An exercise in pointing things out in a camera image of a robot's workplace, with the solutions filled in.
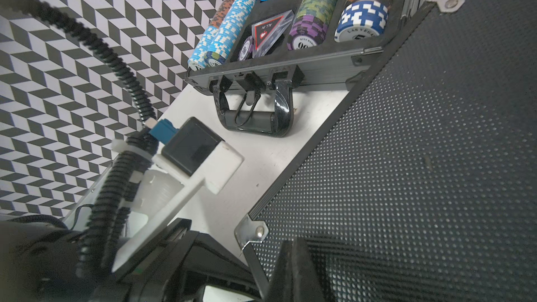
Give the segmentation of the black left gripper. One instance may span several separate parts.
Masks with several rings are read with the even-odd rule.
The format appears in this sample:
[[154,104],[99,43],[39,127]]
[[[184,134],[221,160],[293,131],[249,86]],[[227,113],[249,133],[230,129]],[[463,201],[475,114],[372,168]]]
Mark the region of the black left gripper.
[[261,301],[250,269],[212,236],[176,219],[91,293],[90,301],[201,301],[208,286]]

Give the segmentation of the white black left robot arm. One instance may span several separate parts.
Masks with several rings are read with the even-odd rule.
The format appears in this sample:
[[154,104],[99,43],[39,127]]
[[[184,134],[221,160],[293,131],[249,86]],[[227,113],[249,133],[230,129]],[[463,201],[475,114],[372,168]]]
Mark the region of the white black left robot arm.
[[201,301],[216,287],[260,301],[247,266],[178,217],[201,188],[218,193],[243,157],[194,117],[180,126],[156,120],[131,69],[76,19],[40,0],[1,6],[78,39],[120,80],[143,123],[113,142],[118,154],[97,182],[84,230],[77,212],[67,222],[28,215],[1,223],[1,300]]

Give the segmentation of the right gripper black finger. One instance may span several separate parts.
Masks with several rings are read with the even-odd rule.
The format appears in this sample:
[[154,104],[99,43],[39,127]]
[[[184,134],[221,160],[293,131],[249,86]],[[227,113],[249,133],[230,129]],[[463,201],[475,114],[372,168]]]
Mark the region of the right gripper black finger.
[[305,239],[282,243],[264,301],[325,301]]

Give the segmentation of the black textured poker case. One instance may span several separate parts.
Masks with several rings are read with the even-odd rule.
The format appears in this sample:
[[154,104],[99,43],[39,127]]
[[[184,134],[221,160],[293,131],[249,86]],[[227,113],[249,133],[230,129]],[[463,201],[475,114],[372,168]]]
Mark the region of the black textured poker case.
[[263,299],[303,238],[325,301],[535,301],[536,0],[426,0],[249,218]]

